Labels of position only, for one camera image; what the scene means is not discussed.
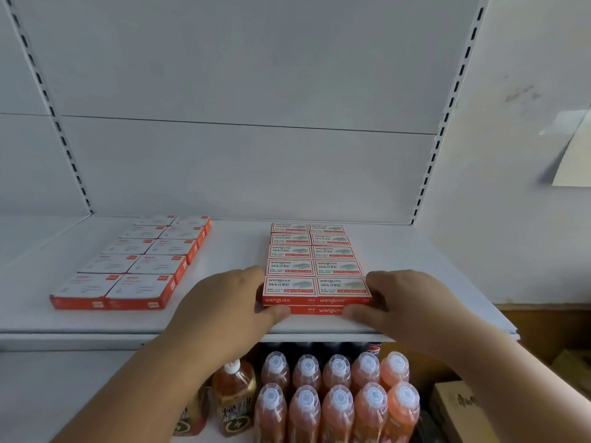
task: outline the forearm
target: forearm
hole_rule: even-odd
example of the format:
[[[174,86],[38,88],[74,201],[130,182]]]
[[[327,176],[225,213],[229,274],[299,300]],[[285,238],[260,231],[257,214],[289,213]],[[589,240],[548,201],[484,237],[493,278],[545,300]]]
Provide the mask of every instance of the forearm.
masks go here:
[[[503,442],[591,441],[591,402],[519,343],[473,320],[447,355]]]
[[[166,337],[156,338],[136,352],[53,443],[170,441],[183,408],[210,375],[205,359],[191,365],[182,348]]]

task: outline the person's left hand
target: person's left hand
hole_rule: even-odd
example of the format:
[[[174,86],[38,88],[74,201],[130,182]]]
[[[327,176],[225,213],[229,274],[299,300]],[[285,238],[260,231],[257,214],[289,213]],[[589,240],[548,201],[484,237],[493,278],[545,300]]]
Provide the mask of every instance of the person's left hand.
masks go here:
[[[161,336],[180,344],[187,356],[214,372],[246,354],[269,329],[290,314],[275,305],[255,313],[257,289],[265,273],[259,266],[211,275],[183,298]]]

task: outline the person's right hand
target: person's right hand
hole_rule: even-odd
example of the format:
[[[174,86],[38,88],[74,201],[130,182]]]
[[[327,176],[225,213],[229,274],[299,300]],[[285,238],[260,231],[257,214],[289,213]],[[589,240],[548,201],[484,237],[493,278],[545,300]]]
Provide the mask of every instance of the person's right hand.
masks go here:
[[[343,316],[440,359],[446,358],[458,338],[480,321],[446,285],[426,273],[369,272],[366,282],[370,290],[383,296],[388,312],[349,305],[344,307]]]

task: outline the white bottle cap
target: white bottle cap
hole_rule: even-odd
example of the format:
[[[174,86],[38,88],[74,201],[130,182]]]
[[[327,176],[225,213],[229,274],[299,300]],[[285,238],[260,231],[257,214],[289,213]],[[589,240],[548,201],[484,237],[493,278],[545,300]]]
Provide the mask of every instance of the white bottle cap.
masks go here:
[[[340,412],[351,409],[353,405],[353,395],[351,395],[347,387],[342,385],[337,385],[330,389],[329,398],[333,407]]]
[[[392,351],[388,354],[388,367],[395,373],[404,374],[408,370],[408,359],[402,353]]]
[[[238,370],[240,370],[240,359],[236,359],[234,362],[230,362],[229,364],[225,364],[223,367],[223,371],[228,374],[234,374]]]
[[[359,356],[359,365],[364,372],[371,374],[380,366],[380,362],[377,357],[366,351]]]
[[[267,384],[263,387],[262,403],[265,409],[277,409],[277,406],[281,402],[281,392],[279,387],[275,387],[275,384]]]
[[[300,409],[309,412],[314,408],[314,392],[311,390],[302,390],[297,397]]]
[[[312,376],[318,370],[318,361],[311,354],[305,354],[300,357],[298,365],[300,366],[301,374],[304,376]]]
[[[345,359],[344,356],[341,356],[340,354],[336,354],[333,357],[331,357],[329,364],[330,364],[330,368],[332,368],[332,370],[333,370],[333,373],[339,377],[343,377],[345,374],[347,374],[351,370],[351,368],[349,366],[349,361],[347,359]]]
[[[408,409],[416,408],[420,400],[417,389],[408,382],[401,382],[396,386],[396,398],[402,407]]]
[[[364,397],[372,409],[385,409],[387,395],[383,387],[375,382],[370,382],[364,387]]]
[[[267,356],[267,367],[269,367],[269,372],[272,374],[279,374],[287,365],[287,360],[283,353],[279,351],[273,351],[269,356]]]

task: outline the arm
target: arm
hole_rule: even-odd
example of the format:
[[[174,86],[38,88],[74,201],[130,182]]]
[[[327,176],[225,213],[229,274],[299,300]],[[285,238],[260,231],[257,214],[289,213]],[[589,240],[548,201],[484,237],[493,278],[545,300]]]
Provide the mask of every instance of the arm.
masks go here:
[[[255,313],[261,268],[205,278],[166,329],[138,350],[53,443],[169,442],[190,398],[222,365],[243,356],[289,307]]]
[[[437,279],[403,270],[371,272],[367,283],[384,297],[389,312],[351,305],[344,315],[453,368],[501,441],[591,441],[591,402],[469,312]]]

